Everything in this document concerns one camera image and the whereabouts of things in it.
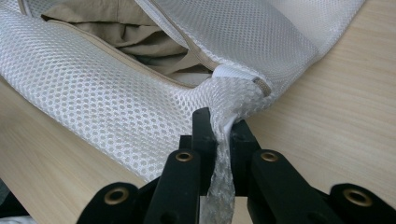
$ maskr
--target mesh bag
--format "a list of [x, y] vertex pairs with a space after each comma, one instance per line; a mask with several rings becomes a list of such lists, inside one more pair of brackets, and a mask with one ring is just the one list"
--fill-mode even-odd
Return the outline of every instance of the mesh bag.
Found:
[[[57, 22], [0, 0], [0, 74], [33, 105], [150, 181], [161, 174], [191, 114], [208, 106], [219, 142], [203, 223], [233, 215], [229, 133], [270, 106], [344, 32], [362, 1], [136, 1], [213, 77], [194, 89]], [[33, 17], [56, 1], [23, 1]]]

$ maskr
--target white mesh bag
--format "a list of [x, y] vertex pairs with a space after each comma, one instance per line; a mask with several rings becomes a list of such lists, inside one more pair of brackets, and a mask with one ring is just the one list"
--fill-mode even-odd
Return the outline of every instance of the white mesh bag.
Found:
[[232, 124], [270, 106], [344, 32], [362, 0], [137, 0], [162, 29], [214, 69], [191, 89], [97, 38], [37, 18], [58, 1], [0, 0], [0, 74], [63, 126], [150, 181], [191, 114], [208, 106], [219, 142], [203, 223], [233, 215]]

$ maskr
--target folded cloth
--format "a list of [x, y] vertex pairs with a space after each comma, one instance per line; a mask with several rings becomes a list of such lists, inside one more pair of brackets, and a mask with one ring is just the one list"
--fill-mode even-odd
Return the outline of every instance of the folded cloth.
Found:
[[[44, 12], [42, 18], [73, 24], [164, 75], [201, 64], [135, 1], [67, 0]], [[209, 72], [202, 65], [199, 70]]]

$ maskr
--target wooden table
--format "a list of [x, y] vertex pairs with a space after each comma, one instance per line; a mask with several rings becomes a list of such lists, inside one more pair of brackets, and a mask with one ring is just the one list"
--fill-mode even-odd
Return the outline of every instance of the wooden table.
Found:
[[[0, 178], [38, 223], [76, 222], [106, 184], [144, 184], [3, 79], [0, 105]], [[329, 54], [247, 122], [312, 186], [350, 182], [396, 207], [396, 2], [365, 3]], [[249, 222], [238, 200], [233, 223]]]

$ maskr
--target beige fabric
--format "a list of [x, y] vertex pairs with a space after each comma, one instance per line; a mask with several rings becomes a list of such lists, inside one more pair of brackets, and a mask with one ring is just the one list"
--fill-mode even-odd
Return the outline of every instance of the beige fabric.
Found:
[[[50, 8], [42, 18], [71, 23], [165, 75], [201, 64], [135, 1], [68, 0]], [[199, 70], [208, 72], [202, 67]]]

